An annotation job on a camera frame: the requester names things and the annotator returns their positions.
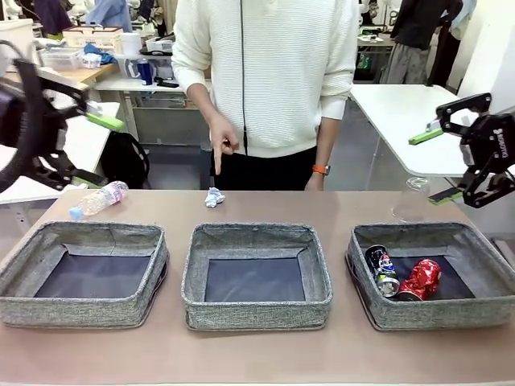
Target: crushed red can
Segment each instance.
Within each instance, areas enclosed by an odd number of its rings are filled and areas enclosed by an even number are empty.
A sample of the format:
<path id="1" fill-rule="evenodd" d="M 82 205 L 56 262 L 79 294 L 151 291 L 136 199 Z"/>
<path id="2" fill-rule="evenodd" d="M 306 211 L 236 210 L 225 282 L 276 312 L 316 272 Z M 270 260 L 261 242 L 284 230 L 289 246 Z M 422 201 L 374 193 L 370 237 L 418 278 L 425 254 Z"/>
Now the crushed red can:
<path id="1" fill-rule="evenodd" d="M 401 283 L 398 299 L 404 302 L 428 300 L 437 290 L 442 276 L 440 266 L 430 259 L 420 261 L 410 277 Z"/>

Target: pepsi can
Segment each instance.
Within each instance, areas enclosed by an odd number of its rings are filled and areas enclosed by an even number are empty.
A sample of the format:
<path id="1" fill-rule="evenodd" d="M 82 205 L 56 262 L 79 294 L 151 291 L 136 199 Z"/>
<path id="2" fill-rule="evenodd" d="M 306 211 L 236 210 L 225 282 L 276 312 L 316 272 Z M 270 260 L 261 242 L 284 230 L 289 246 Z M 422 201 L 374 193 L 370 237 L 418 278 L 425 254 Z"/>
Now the pepsi can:
<path id="1" fill-rule="evenodd" d="M 374 276 L 377 288 L 385 298 L 392 298 L 398 292 L 401 282 L 384 245 L 373 245 L 365 252 L 365 260 Z"/>

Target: desk leg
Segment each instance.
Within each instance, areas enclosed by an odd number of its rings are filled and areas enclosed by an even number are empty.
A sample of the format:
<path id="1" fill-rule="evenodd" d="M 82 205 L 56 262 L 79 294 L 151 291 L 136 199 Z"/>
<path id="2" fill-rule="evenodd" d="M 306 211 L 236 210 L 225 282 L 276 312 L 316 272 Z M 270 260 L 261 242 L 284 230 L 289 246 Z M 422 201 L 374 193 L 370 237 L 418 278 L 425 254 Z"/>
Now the desk leg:
<path id="1" fill-rule="evenodd" d="M 365 183 L 365 191 L 367 191 L 370 188 L 370 183 L 372 181 L 373 167 L 374 167 L 374 164 L 376 163 L 376 159 L 379 158 L 379 148 L 380 148 L 380 146 L 381 146 L 381 136 L 377 136 L 376 149 L 373 152 L 372 161 L 370 163 L 369 175 L 367 175 L 367 181 Z"/>
<path id="2" fill-rule="evenodd" d="M 31 229 L 31 221 L 27 213 L 27 207 L 24 203 L 10 203 L 10 212 L 12 213 L 16 224 L 23 234 L 27 233 Z"/>
<path id="3" fill-rule="evenodd" d="M 139 141 L 138 129 L 136 127 L 134 111 L 132 110 L 132 100 L 130 98 L 130 94 L 120 91 L 120 101 L 122 102 L 121 107 L 123 109 L 123 115 L 126 119 L 127 131 L 129 131 L 129 133 L 132 134 L 134 138 L 136 138 L 136 141 Z"/>

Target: white sweater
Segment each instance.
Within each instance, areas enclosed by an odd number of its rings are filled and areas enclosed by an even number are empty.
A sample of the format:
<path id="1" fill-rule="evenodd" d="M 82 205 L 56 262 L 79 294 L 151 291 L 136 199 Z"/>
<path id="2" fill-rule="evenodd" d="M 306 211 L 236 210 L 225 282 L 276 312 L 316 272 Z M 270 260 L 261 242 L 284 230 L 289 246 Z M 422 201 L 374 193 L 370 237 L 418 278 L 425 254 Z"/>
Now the white sweater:
<path id="1" fill-rule="evenodd" d="M 358 0 L 242 0 L 249 155 L 316 145 L 321 117 L 341 119 L 356 66 Z M 240 0 L 179 0 L 172 65 L 179 84 L 205 84 L 243 149 Z"/>

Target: hand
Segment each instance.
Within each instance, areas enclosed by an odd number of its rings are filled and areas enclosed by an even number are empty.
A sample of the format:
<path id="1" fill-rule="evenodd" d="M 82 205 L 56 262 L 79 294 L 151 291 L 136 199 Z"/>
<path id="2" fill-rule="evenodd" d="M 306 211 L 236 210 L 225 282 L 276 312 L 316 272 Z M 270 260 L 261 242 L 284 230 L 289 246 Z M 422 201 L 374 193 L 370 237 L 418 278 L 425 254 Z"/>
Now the hand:
<path id="1" fill-rule="evenodd" d="M 240 142 L 234 134 L 233 126 L 221 114 L 209 121 L 211 146 L 215 158 L 215 173 L 220 174 L 222 154 L 233 155 L 240 147 Z"/>
<path id="2" fill-rule="evenodd" d="M 311 175 L 311 178 L 306 184 L 305 191 L 323 191 L 323 179 L 325 178 L 325 175 L 322 175 L 320 173 L 313 173 Z"/>

